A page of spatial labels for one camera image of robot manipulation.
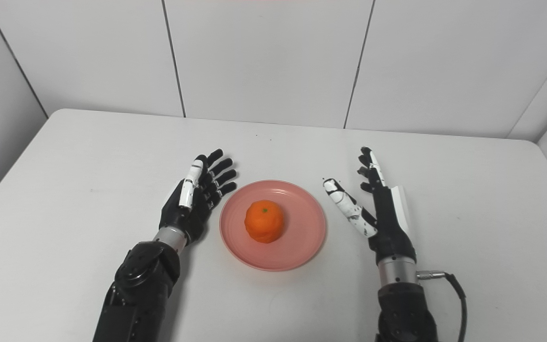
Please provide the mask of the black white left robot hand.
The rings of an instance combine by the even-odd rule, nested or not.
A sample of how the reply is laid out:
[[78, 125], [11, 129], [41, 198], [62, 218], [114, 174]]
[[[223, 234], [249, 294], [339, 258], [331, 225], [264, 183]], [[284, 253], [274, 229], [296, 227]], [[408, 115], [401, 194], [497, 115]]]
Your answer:
[[237, 189], [236, 176], [234, 160], [224, 157], [222, 149], [209, 156], [200, 154], [161, 209], [154, 240], [176, 251], [199, 240], [212, 210]]

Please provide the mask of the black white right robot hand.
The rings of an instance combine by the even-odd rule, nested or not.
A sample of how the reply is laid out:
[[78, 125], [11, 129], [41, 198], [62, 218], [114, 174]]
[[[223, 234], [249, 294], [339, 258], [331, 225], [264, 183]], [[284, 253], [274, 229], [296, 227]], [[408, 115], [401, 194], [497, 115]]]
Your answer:
[[374, 214], [361, 206], [334, 178], [323, 182], [325, 192], [349, 223], [367, 238], [378, 262], [389, 257], [407, 257], [416, 262], [413, 243], [397, 216], [399, 206], [394, 202], [392, 188], [387, 186], [373, 150], [363, 146], [360, 151], [358, 160], [362, 166], [357, 172], [367, 178], [360, 187], [371, 194]]

